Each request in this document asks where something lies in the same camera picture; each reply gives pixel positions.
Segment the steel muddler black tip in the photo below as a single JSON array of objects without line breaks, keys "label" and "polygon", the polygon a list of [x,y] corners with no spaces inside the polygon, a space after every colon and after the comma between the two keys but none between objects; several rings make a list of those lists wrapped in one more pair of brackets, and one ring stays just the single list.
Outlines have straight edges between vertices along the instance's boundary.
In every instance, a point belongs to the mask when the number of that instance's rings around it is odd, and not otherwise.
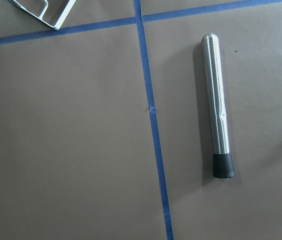
[{"label": "steel muddler black tip", "polygon": [[201,40],[213,152],[212,175],[218,179],[236,176],[229,139],[222,74],[220,42],[208,33]]}]

